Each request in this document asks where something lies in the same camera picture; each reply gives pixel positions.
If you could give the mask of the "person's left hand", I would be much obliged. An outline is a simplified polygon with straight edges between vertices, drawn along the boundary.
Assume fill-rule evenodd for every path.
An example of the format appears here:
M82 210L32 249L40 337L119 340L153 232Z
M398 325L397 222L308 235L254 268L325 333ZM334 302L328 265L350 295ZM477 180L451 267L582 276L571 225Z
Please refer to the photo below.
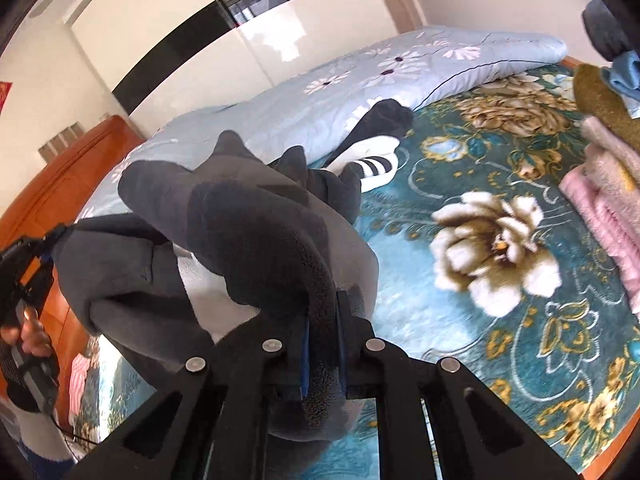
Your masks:
M23 312L23 323L20 328L3 325L1 338L9 346L19 346L29 356L50 358L53 354L52 341L34 308L27 307Z

